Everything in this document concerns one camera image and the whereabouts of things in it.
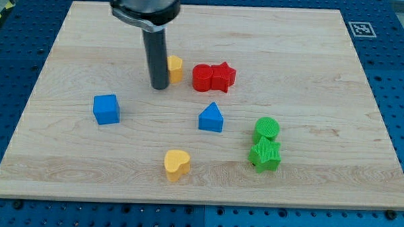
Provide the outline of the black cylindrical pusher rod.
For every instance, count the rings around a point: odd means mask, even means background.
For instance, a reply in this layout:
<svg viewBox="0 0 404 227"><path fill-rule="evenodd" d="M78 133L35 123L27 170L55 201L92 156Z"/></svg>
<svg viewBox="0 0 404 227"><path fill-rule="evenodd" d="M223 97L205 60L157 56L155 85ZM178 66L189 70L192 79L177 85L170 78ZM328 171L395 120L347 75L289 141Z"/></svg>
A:
<svg viewBox="0 0 404 227"><path fill-rule="evenodd" d="M164 90L170 84L165 30L142 31L151 87Z"/></svg>

